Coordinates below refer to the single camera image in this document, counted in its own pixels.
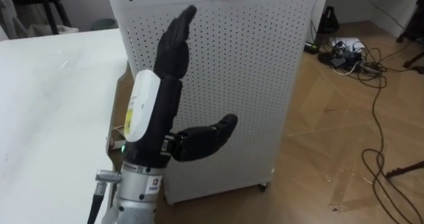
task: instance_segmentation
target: perforated panel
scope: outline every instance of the perforated panel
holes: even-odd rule
[[[315,0],[231,0],[195,3],[187,76],[174,131],[239,123],[217,154],[166,170],[170,202],[268,182]],[[188,4],[133,9],[121,19],[132,70],[152,69],[159,38]]]

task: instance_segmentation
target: robotic arm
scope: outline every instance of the robotic arm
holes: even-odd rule
[[[160,180],[171,157],[179,162],[208,157],[233,133],[237,116],[231,114],[208,127],[170,132],[189,63],[189,24],[196,11],[189,6],[171,22],[159,41],[154,70],[137,74],[125,120],[123,167],[121,172],[97,173],[87,223],[95,223],[106,185],[114,183],[119,187],[102,223],[153,224]]]

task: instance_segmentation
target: white wall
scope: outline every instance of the white wall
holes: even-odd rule
[[[3,28],[0,25],[0,41],[3,41],[3,40],[8,40],[8,38],[7,38],[5,31],[3,30]]]
[[[319,21],[321,21],[321,15],[323,14],[326,1],[327,0],[318,0],[312,11],[311,20],[317,30],[319,26]],[[312,29],[312,34],[311,34],[311,29],[308,29],[306,41],[312,43],[315,40],[316,36],[317,35],[315,34],[315,31],[313,29]]]
[[[327,0],[326,6],[335,8],[339,23],[369,21],[374,8],[369,0]]]
[[[403,27],[406,27],[415,11],[416,2],[417,0],[380,0],[378,5],[394,17]],[[370,20],[396,37],[402,33],[402,28],[377,9],[372,13]]]
[[[90,29],[98,19],[114,18],[109,0],[62,0],[73,27]]]

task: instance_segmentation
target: wooden floor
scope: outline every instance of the wooden floor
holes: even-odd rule
[[[370,23],[344,25],[338,35],[358,37],[368,47],[380,48],[383,56],[406,44],[394,43],[394,37]],[[402,69],[420,49],[412,44],[384,65]],[[424,160],[424,76],[408,71],[388,72],[386,77],[388,86],[376,104],[386,141],[385,172]],[[118,104],[116,125],[122,125],[120,114],[125,113],[131,86],[121,84],[124,105]],[[268,190],[261,193],[257,187],[245,188],[176,206],[166,205],[160,198],[156,224],[392,223],[372,193],[372,176],[361,160],[364,148],[380,147],[371,116],[376,93],[376,89],[337,75],[316,56],[304,54]],[[375,159],[374,154],[366,156],[373,169]],[[387,182],[382,183],[405,215],[419,223],[406,202]],[[393,183],[424,214],[424,169],[394,178]],[[390,205],[379,188],[378,193]],[[394,217],[406,223],[398,214]]]

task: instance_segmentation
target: white table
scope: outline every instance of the white table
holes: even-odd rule
[[[0,223],[87,222],[126,67],[118,30],[0,42]]]

